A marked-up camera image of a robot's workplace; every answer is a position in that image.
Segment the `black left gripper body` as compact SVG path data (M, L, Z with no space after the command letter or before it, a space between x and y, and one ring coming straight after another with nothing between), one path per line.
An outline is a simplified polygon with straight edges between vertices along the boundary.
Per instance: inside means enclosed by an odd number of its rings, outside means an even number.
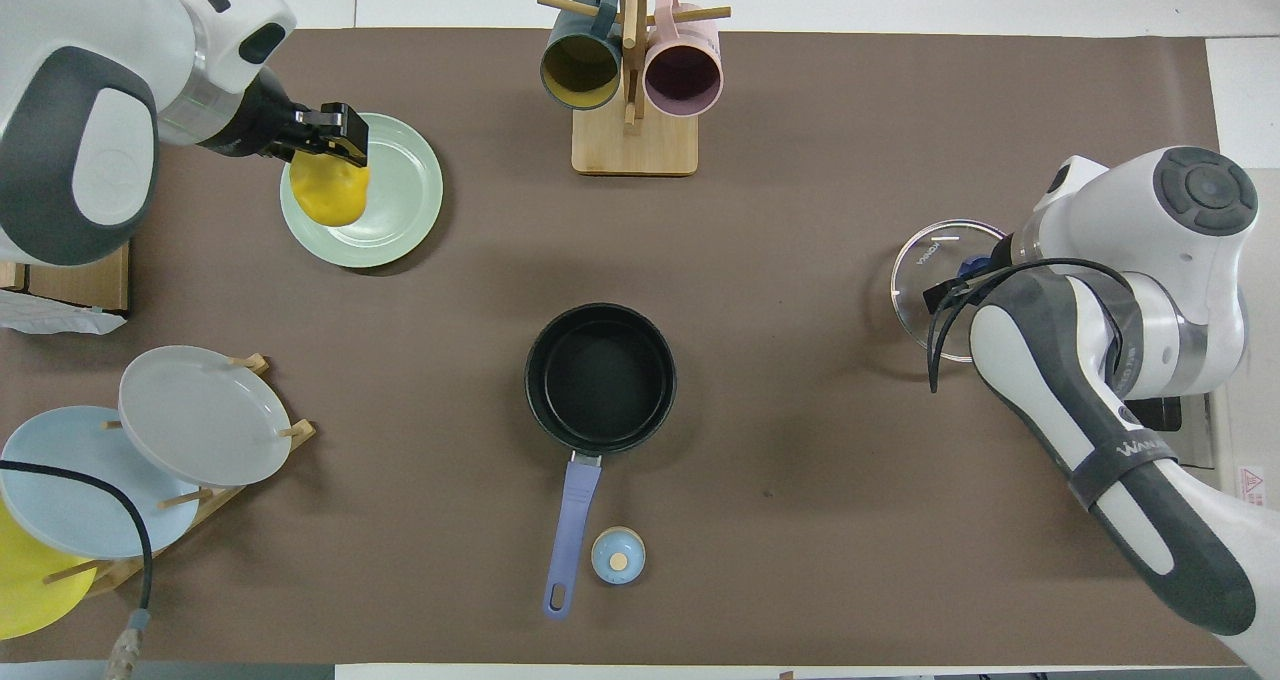
M335 127L340 127L340 120L337 125L332 123L338 115L340 115L339 102L323 102L319 110L296 106L288 111L282 128L274 132L262 149L262 156L292 161L297 152L296 141L310 132L332 133Z

